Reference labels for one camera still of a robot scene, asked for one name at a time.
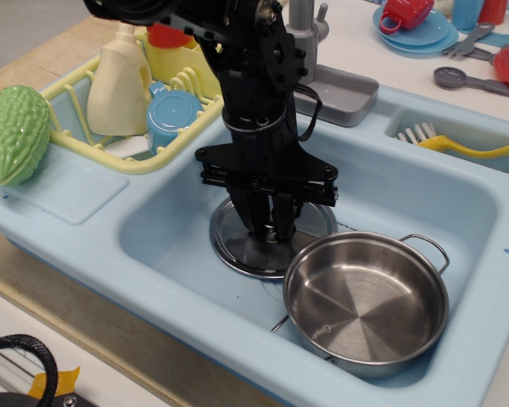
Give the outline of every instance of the pot handle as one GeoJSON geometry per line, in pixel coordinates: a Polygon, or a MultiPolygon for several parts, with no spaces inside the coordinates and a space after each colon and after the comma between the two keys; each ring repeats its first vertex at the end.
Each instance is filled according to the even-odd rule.
{"type": "Polygon", "coordinates": [[[400,241],[404,242],[405,240],[411,239],[413,237],[416,237],[417,239],[421,239],[421,240],[423,240],[425,242],[431,243],[433,246],[435,246],[436,249],[438,249],[441,252],[441,254],[443,254],[443,257],[445,257],[445,264],[443,265],[443,267],[441,267],[441,269],[439,269],[440,275],[443,274],[443,271],[445,271],[445,269],[447,267],[449,267],[449,264],[450,264],[449,256],[447,255],[445,250],[441,246],[439,246],[436,242],[434,242],[432,239],[430,239],[429,237],[425,237],[423,235],[417,235],[416,233],[412,233],[411,235],[407,235],[406,237],[402,237],[400,239],[400,241]]]}
{"type": "Polygon", "coordinates": [[[277,330],[282,326],[282,324],[284,324],[286,321],[288,321],[288,318],[290,318],[290,316],[287,314],[287,316],[285,316],[282,320],[280,320],[277,325],[275,325],[272,329],[271,329],[271,333],[275,333],[277,332],[277,330]]]}

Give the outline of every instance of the light blue sink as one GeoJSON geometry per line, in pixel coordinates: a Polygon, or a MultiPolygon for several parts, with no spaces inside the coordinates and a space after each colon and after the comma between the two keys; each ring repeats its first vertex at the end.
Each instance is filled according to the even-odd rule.
{"type": "MultiPolygon", "coordinates": [[[[381,86],[358,126],[319,121],[304,144],[339,169],[340,230],[418,233],[450,257],[445,333],[389,379],[364,381],[319,359],[290,322],[272,334],[286,315],[280,283],[216,256],[210,219],[227,196],[202,184],[194,151],[229,141],[220,120],[140,176],[50,146],[34,178],[0,188],[0,232],[286,403],[478,405],[509,337],[509,157],[480,164],[390,137],[422,121],[474,148],[509,142],[509,123],[381,86]]],[[[428,245],[416,247],[443,264],[428,245]]]]}

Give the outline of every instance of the cream bottle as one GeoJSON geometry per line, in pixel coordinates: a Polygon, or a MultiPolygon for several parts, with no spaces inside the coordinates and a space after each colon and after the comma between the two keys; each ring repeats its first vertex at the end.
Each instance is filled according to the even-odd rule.
{"type": "Polygon", "coordinates": [[[137,45],[134,26],[120,23],[115,39],[102,46],[89,92],[87,122],[91,131],[106,136],[145,133],[151,82],[151,69],[137,45]]]}

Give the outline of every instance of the yellow dish rack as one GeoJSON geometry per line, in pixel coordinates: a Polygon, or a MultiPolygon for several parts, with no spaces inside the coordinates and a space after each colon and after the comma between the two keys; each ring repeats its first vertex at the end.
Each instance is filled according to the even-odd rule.
{"type": "Polygon", "coordinates": [[[145,28],[138,29],[136,35],[138,44],[147,57],[153,79],[162,81],[168,89],[181,89],[193,94],[204,109],[188,128],[179,130],[173,142],[165,148],[160,147],[156,155],[148,153],[146,156],[121,159],[107,153],[105,146],[124,137],[101,137],[89,130],[85,113],[88,92],[80,92],[76,84],[84,81],[90,88],[94,72],[98,68],[99,55],[41,91],[51,109],[53,123],[51,142],[124,174],[146,174],[167,165],[221,114],[223,108],[219,82],[196,42],[192,41],[184,47],[161,49],[148,43],[145,28]],[[57,106],[54,102],[58,98],[63,98],[65,94],[70,100],[66,108],[68,112],[64,112],[63,105],[57,106]],[[76,127],[81,128],[78,133],[82,134],[76,134],[74,137],[71,129],[64,128],[59,117],[64,114],[76,121],[76,127]]]}

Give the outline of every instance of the green bitter melon toy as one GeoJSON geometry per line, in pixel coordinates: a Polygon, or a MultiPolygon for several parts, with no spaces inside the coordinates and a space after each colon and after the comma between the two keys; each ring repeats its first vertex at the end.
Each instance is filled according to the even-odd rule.
{"type": "Polygon", "coordinates": [[[30,178],[49,143],[51,119],[46,100],[28,86],[0,91],[0,185],[30,178]]]}

